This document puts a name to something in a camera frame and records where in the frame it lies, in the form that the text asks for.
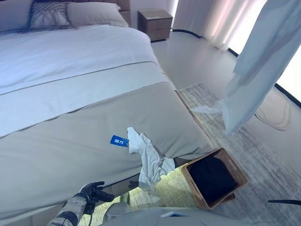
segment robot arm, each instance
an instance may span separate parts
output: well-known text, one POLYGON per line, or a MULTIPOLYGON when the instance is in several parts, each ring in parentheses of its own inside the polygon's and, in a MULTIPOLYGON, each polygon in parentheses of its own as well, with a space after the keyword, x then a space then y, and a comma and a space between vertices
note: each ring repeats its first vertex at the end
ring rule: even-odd
POLYGON ((104 191, 104 182, 90 183, 84 186, 79 193, 69 199, 57 216, 47 226, 77 226, 84 214, 91 215, 99 201, 111 202, 114 195, 104 191))

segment cable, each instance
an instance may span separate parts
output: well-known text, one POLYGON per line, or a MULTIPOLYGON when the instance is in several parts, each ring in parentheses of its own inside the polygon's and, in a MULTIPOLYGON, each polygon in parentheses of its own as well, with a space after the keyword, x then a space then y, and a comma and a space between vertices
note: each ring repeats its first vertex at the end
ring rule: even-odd
POLYGON ((293 204, 293 205, 301 206, 301 201, 300 200, 268 200, 268 202, 285 203, 285 204, 293 204))
POLYGON ((92 222, 92 215, 90 215, 90 222, 89 222, 89 225, 88 225, 88 226, 91 225, 91 222, 92 222))

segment pillow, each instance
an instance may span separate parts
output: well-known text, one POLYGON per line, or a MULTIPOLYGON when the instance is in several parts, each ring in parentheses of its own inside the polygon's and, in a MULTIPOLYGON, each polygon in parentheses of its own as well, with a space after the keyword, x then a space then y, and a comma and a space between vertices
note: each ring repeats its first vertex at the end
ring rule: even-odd
POLYGON ((128 27, 119 10, 118 5, 107 2, 72 2, 67 7, 69 21, 75 28, 95 24, 128 27))
POLYGON ((30 29, 67 29, 67 2, 33 3, 30 29))
POLYGON ((25 29, 31 5, 32 0, 0 1, 0 32, 25 29))

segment wooden basket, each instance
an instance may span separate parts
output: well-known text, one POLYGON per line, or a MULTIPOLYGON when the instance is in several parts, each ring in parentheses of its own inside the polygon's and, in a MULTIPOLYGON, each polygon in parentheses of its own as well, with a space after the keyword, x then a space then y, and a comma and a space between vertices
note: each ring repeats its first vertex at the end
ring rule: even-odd
POLYGON ((235 163, 235 161, 231 158, 231 156, 228 154, 228 152, 226 152, 226 150, 223 148, 214 150, 213 152, 211 152, 203 157, 200 157, 198 159, 188 162, 185 166, 183 166, 182 173, 183 173, 183 175, 190 187, 190 190, 193 194, 193 200, 194 200, 196 206, 201 209, 211 210, 222 202, 227 202, 227 201, 235 199, 234 192, 236 190, 238 190, 240 187, 242 187, 243 185, 248 183, 248 179, 246 178, 246 176, 243 173, 243 171, 241 170, 241 168, 235 163), (214 157, 222 160, 222 162, 226 165, 229 173, 233 176, 233 178, 236 180, 236 182, 238 184, 233 189, 233 191, 229 192, 228 194, 224 195, 223 197, 221 197, 220 199, 216 200, 213 203, 206 202, 206 200, 202 196, 201 192, 199 191, 197 185, 194 183, 194 181, 189 173, 192 164, 194 164, 195 162, 197 162, 201 159, 204 159, 208 156, 214 156, 214 157))

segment blue label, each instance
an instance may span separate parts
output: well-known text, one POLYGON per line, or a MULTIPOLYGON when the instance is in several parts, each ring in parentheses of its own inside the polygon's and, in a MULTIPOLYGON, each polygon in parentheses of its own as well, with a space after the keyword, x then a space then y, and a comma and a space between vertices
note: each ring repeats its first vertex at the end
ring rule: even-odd
POLYGON ((121 147, 128 147, 128 139, 124 139, 122 137, 118 137, 114 135, 111 139, 110 144, 121 146, 121 147))

